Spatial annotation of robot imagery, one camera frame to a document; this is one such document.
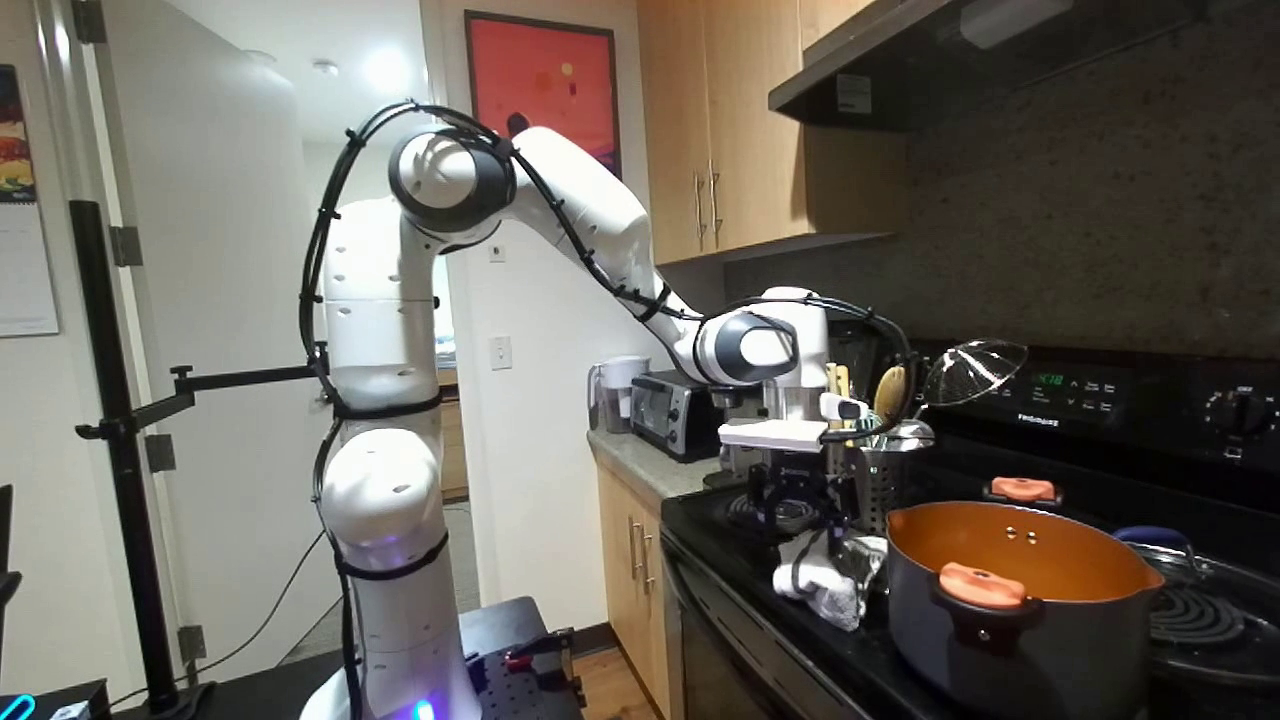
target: white robotic arm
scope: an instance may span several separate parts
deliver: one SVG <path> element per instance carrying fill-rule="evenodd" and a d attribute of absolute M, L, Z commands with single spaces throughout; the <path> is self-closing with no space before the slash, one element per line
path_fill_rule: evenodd
<path fill-rule="evenodd" d="M 404 207 L 399 233 L 347 233 L 329 249 L 357 151 L 395 116 L 437 122 L 386 167 Z M 347 668 L 302 707 L 309 720 L 478 716 L 458 658 L 437 480 L 430 262 L 487 239 L 502 217 L 597 278 L 682 376 L 763 387 L 767 418 L 727 426 L 725 443 L 821 454 L 829 326 L 815 294 L 770 290 L 725 318 L 696 318 L 646 262 L 640 201 L 571 139 L 551 130 L 501 139 L 437 106 L 382 107 L 337 159 L 300 294 L 300 338 L 337 403 L 337 432 L 316 458 L 316 505 L 337 546 L 347 616 L 364 629 Z"/>

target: kitchen appliance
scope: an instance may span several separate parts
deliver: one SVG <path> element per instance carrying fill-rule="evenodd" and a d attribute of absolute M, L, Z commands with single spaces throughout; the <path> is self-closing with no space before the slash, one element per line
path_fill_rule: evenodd
<path fill-rule="evenodd" d="M 997 395 L 926 407 L 936 443 L 910 454 L 895 505 L 985 505 L 990 476 L 1047 476 L 1059 488 L 1055 517 L 1122 528 L 1122 542 L 1131 528 L 1174 528 L 1174 546 L 1131 542 L 1162 576 L 1149 603 L 1141 716 L 1280 716 L 1277 395 L 1280 359 L 1033 349 Z M 967 716 L 893 639 L 893 572 L 874 576 L 857 634 L 770 596 L 783 534 L 743 534 L 743 495 L 716 483 L 658 509 L 686 707 L 710 716 L 730 702 L 730 716 Z"/>
<path fill-rule="evenodd" d="M 705 384 L 681 371 L 645 371 L 631 382 L 631 432 L 671 461 L 705 461 L 719 454 L 716 427 L 725 414 Z"/>
<path fill-rule="evenodd" d="M 586 369 L 586 427 L 627 432 L 631 382 L 646 371 L 645 356 L 613 356 Z"/>

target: black stove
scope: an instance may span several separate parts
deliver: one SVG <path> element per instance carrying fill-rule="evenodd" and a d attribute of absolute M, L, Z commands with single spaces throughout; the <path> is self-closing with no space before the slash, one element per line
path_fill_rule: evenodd
<path fill-rule="evenodd" d="M 1149 622 L 1144 716 L 1280 716 L 1277 399 L 1277 359 L 1033 349 L 997 395 L 926 414 L 940 439 L 907 461 L 895 505 L 985 502 L 990 476 L 1047 476 L 1064 517 L 1180 535 L 1136 546 L 1168 576 Z M 874 587 L 857 634 L 770 596 L 781 535 L 743 534 L 743 495 L 667 502 L 663 549 L 682 611 L 710 611 L 710 626 L 727 603 L 743 611 L 719 647 L 777 688 L 754 692 L 763 716 L 962 716 L 895 658 Z"/>

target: stovetop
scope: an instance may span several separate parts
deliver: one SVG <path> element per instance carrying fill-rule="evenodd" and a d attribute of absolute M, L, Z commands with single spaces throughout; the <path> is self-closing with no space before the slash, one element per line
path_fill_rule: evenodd
<path fill-rule="evenodd" d="M 1234 622 L 1202 622 L 1202 611 L 1220 611 L 1202 603 L 1174 609 L 1196 603 L 1196 591 L 1155 603 L 1155 611 L 1168 603 L 1171 626 L 1234 626 L 1227 629 L 1234 639 L 1168 651 L 1155 635 L 1149 716 L 1280 716 L 1280 684 L 1273 684 L 1280 674 L 1277 395 L 1280 363 L 1260 359 L 1033 349 L 1033 363 L 1001 395 L 926 414 L 940 443 L 907 461 L 895 505 L 978 502 L 990 476 L 1047 476 L 1064 488 L 1055 509 L 1064 517 L 1109 534 L 1128 525 L 1180 528 L 1191 557 L 1212 568 L 1191 587 L 1220 591 L 1220 585 L 1248 576 L 1262 591 L 1227 596 L 1233 609 L 1242 609 Z M 743 488 L 710 488 L 663 505 L 663 546 L 677 568 L 681 557 L 710 568 L 874 716 L 962 716 L 895 658 L 885 596 L 870 591 L 861 634 L 839 634 L 802 603 L 770 596 L 777 535 L 741 528 L 730 513 L 741 495 Z"/>

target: floor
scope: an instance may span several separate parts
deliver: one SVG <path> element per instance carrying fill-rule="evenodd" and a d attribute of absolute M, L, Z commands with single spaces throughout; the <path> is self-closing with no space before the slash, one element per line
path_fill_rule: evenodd
<path fill-rule="evenodd" d="M 478 609 L 470 505 L 443 505 L 451 599 L 458 611 Z M 287 661 L 338 647 L 338 609 L 330 609 Z M 658 720 L 646 703 L 627 658 L 604 639 L 577 651 L 571 674 L 584 684 L 584 720 Z"/>

